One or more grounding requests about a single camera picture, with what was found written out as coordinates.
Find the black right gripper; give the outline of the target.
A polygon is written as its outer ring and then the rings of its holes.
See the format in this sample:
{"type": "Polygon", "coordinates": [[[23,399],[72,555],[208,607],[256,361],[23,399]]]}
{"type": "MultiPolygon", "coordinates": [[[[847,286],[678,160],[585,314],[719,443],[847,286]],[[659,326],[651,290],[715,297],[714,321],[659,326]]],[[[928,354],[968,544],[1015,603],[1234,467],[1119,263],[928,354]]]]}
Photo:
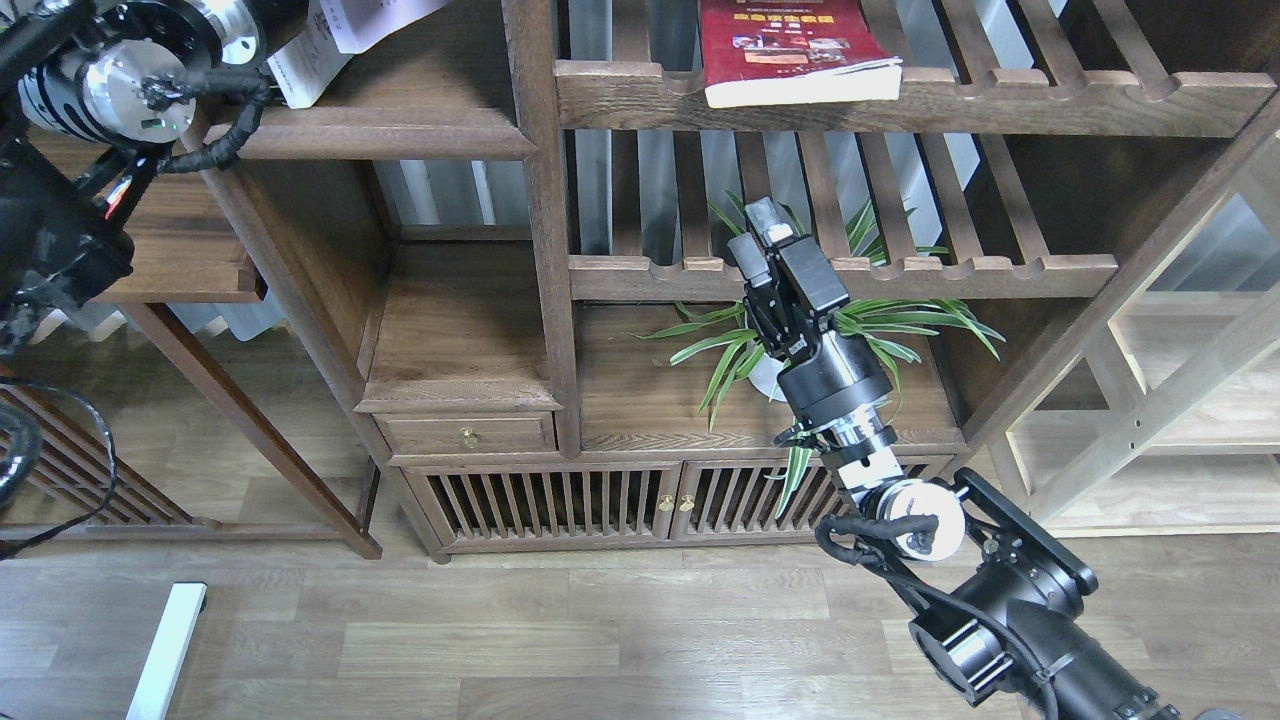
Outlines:
{"type": "Polygon", "coordinates": [[[823,430],[874,410],[892,386],[868,341],[835,328],[850,296],[828,258],[814,238],[792,238],[772,197],[748,202],[745,215],[755,236],[735,236],[728,249],[745,282],[748,324],[786,364],[780,387],[795,418],[823,430]]]}

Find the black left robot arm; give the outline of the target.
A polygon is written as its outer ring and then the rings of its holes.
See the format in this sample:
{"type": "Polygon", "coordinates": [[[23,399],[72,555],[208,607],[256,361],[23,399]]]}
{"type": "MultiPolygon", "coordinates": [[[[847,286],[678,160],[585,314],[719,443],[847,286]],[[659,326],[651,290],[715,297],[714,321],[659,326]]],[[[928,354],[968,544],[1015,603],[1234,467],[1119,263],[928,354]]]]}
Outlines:
{"type": "Polygon", "coordinates": [[[160,174],[224,169],[273,96],[261,63],[306,1],[3,5],[3,356],[49,309],[132,272],[125,223],[160,174]]]}

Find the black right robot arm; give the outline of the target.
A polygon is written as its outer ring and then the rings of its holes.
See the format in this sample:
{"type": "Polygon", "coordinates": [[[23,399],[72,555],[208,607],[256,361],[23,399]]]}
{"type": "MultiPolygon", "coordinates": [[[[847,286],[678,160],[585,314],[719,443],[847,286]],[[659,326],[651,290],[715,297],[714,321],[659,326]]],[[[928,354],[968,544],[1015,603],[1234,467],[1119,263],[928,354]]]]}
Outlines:
{"type": "Polygon", "coordinates": [[[748,324],[783,363],[796,419],[777,443],[818,452],[849,506],[817,523],[817,543],[893,587],[916,646],[970,705],[1002,691],[1046,719],[1180,717],[1076,625],[1098,585],[1078,556],[972,469],[951,482],[902,473],[877,413],[890,379],[868,341],[837,327],[842,281],[771,199],[745,213],[751,228],[730,249],[748,324]]]}

